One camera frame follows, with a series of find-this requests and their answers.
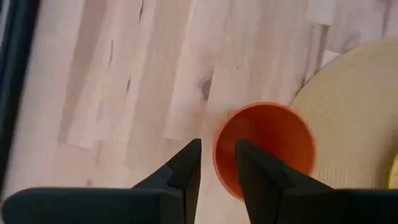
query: black plastic part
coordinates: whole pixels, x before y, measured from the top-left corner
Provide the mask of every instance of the black plastic part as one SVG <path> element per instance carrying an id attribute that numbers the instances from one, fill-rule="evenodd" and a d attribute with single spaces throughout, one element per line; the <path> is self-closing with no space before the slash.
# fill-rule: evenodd
<path id="1" fill-rule="evenodd" d="M 201 140 L 194 139 L 167 162 L 176 174 L 168 182 L 172 187 L 183 189 L 185 197 L 185 223 L 194 224 L 197 211 L 200 169 Z"/>
<path id="2" fill-rule="evenodd" d="M 5 201 L 3 219 L 5 224 L 193 224 L 200 185 L 200 156 L 201 143 L 196 139 L 132 189 L 23 190 Z"/>
<path id="3" fill-rule="evenodd" d="M 246 140 L 236 164 L 252 224 L 397 223 L 398 190 L 334 190 Z"/>
<path id="4" fill-rule="evenodd" d="M 9 1 L 0 49 L 0 192 L 4 184 L 19 98 L 29 59 L 39 0 Z"/>
<path id="5" fill-rule="evenodd" d="M 236 165 L 251 223 L 276 223 L 280 206 L 289 195 L 333 190 L 285 165 L 248 140 L 236 143 Z"/>

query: straw hat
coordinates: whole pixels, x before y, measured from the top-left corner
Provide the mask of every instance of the straw hat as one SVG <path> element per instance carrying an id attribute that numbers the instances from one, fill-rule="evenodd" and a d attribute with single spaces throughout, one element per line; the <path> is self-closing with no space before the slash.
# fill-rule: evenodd
<path id="1" fill-rule="evenodd" d="M 334 188 L 387 188 L 398 153 L 398 40 L 338 57 L 292 108 L 315 137 L 314 178 Z"/>

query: cup rim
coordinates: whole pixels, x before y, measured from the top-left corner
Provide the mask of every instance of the cup rim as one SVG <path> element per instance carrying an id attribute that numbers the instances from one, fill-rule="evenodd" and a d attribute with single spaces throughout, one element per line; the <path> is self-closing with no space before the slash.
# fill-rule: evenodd
<path id="1" fill-rule="evenodd" d="M 238 115 L 240 112 L 247 110 L 249 108 L 253 108 L 255 106 L 273 106 L 273 107 L 277 107 L 283 110 L 288 111 L 289 113 L 291 113 L 292 115 L 294 115 L 303 125 L 303 127 L 307 130 L 308 136 L 310 138 L 310 142 L 311 145 L 313 147 L 313 153 L 314 153 L 314 158 L 316 158 L 316 144 L 315 144 L 315 139 L 313 137 L 313 134 L 310 130 L 310 128 L 308 127 L 308 124 L 299 116 L 299 114 L 297 114 L 297 112 L 295 112 L 292 108 L 279 104 L 279 103 L 274 103 L 274 102 L 268 102 L 268 101 L 262 101 L 262 102 L 257 102 L 257 103 L 250 103 L 248 105 L 245 105 L 243 107 L 241 107 L 240 109 L 237 110 L 233 110 L 232 112 L 230 112 L 227 116 L 226 119 L 221 120 L 220 125 L 218 126 L 217 132 L 214 135 L 213 138 L 213 153 L 212 153 L 212 159 L 213 159 L 213 167 L 214 170 L 216 172 L 217 178 L 218 180 L 221 182 L 222 186 L 235 198 L 239 199 L 240 201 L 244 201 L 243 197 L 241 197 L 240 195 L 238 195 L 237 193 L 235 193 L 225 182 L 224 178 L 222 178 L 220 171 L 218 169 L 218 165 L 216 163 L 216 148 L 217 148 L 217 143 L 218 140 L 220 138 L 221 133 L 223 132 L 226 124 L 228 124 L 228 122 L 230 122 L 236 115 Z M 313 167 L 314 167 L 315 162 L 313 162 L 310 172 L 311 173 L 313 171 Z"/>

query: red plastic cup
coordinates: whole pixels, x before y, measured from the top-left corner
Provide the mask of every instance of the red plastic cup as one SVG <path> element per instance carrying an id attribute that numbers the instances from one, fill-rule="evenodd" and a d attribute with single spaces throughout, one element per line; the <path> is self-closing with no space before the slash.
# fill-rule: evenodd
<path id="1" fill-rule="evenodd" d="M 218 179 L 234 197 L 243 200 L 235 164 L 235 143 L 248 139 L 260 149 L 309 175 L 315 143 L 304 121 L 289 107 L 253 103 L 228 115 L 213 140 L 213 165 Z"/>

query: black frame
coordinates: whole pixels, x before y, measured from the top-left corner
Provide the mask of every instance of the black frame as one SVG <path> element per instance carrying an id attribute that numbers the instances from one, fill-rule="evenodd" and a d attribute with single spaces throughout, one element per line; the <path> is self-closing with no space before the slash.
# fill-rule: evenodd
<path id="1" fill-rule="evenodd" d="M 0 48 L 0 193 L 4 187 L 12 137 L 40 0 L 10 0 Z"/>

